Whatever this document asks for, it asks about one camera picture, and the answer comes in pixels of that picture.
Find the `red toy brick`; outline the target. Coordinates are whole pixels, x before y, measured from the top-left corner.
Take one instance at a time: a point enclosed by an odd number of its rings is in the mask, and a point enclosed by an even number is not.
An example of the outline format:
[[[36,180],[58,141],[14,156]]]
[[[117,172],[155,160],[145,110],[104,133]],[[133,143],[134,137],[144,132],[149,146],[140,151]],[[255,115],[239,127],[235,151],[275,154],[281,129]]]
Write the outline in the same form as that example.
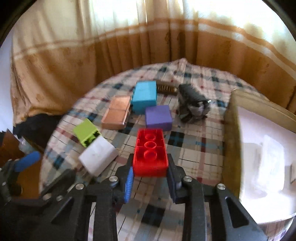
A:
[[[137,177],[165,177],[169,166],[163,130],[140,129],[132,167]]]

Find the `gold metal tray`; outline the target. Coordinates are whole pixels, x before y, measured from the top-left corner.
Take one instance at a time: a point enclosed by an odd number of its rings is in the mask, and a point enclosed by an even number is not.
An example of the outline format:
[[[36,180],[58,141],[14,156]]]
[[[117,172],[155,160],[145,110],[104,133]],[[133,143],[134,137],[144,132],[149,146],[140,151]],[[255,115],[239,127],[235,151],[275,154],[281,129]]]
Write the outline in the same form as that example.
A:
[[[239,89],[224,114],[223,183],[259,224],[295,216],[295,115]]]

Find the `green toy brick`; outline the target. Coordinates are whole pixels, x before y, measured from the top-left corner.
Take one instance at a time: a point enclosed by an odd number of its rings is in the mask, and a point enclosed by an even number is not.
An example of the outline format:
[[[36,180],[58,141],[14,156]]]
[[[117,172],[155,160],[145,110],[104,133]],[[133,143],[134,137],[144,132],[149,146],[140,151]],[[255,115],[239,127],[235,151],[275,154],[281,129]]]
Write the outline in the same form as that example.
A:
[[[91,143],[100,136],[100,132],[88,118],[74,127],[73,132],[78,138],[81,145],[87,148]]]

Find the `purple block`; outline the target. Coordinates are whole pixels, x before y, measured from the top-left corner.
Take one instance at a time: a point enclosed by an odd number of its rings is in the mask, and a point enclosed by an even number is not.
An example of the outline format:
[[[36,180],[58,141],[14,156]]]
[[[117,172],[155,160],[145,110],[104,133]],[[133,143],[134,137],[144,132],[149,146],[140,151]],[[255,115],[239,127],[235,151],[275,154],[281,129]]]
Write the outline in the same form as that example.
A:
[[[168,105],[150,106],[145,109],[145,125],[150,129],[170,131],[173,119]]]

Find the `plaid tablecloth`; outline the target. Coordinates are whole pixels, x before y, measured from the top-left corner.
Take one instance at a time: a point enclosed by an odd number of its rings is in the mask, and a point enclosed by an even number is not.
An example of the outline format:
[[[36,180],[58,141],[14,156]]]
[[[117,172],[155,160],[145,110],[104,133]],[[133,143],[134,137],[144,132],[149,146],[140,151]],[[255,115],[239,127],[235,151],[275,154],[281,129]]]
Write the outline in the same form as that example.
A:
[[[132,95],[141,81],[189,83],[210,99],[210,111],[204,120],[182,123],[178,116],[178,99],[158,95],[158,105],[170,108],[173,120],[170,131],[157,137],[143,133],[145,116],[131,114],[124,129],[101,129],[102,136],[118,151],[98,180],[114,175],[122,161],[135,154],[139,162],[145,158],[161,161],[171,154],[176,165],[202,183],[215,185],[221,181],[223,170],[224,113],[231,91],[240,89],[259,95],[252,85],[221,70],[190,64],[186,59],[157,63],[120,73],[94,87],[62,117],[53,131],[42,160],[39,188],[44,189],[66,169],[76,169],[76,181],[88,184],[91,175],[79,161],[84,147],[73,130],[85,119],[100,126],[111,100],[115,96]],[[132,196],[117,214],[119,240],[181,240],[184,206],[172,202],[166,178],[136,177]]]

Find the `brown comb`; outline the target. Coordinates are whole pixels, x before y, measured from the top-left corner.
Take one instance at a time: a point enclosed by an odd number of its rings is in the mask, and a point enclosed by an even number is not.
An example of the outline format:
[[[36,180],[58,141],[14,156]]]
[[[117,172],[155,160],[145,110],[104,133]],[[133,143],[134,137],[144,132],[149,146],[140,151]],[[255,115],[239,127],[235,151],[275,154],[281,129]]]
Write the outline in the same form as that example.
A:
[[[178,84],[157,80],[156,86],[157,86],[158,94],[173,95],[173,96],[177,96],[178,94],[178,87],[179,87]]]

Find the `blue toy brick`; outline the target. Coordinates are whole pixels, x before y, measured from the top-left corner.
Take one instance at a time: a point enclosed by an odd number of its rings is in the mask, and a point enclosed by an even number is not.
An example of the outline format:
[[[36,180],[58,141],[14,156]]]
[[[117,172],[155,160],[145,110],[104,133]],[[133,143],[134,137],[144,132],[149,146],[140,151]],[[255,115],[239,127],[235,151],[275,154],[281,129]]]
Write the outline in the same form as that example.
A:
[[[137,114],[145,114],[145,109],[157,104],[156,81],[138,81],[133,92],[132,111]]]

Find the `copper pink case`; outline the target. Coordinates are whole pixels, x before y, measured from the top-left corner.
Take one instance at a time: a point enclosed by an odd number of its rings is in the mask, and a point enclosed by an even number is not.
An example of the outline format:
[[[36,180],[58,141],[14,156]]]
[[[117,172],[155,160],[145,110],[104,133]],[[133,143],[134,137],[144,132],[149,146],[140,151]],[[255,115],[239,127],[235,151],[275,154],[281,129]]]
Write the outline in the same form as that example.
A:
[[[114,96],[105,112],[101,127],[107,130],[122,130],[130,116],[131,96]]]

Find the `white box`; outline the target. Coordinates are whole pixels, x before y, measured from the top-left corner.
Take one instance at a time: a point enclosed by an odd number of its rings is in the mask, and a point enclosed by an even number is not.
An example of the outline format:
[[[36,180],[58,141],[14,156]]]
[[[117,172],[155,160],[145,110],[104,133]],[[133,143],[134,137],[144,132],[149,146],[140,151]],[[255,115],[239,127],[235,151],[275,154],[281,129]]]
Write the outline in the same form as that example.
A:
[[[98,177],[117,156],[117,149],[104,137],[99,136],[78,159],[89,174]]]

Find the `beige orange curtain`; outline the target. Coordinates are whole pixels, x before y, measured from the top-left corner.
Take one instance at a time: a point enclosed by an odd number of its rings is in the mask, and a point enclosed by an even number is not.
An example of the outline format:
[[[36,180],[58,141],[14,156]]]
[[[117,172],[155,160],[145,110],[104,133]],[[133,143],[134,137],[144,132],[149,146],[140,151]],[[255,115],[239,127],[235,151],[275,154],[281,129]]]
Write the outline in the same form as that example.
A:
[[[13,123],[62,115],[109,77],[181,58],[295,112],[295,37],[263,1],[37,1],[13,30]]]

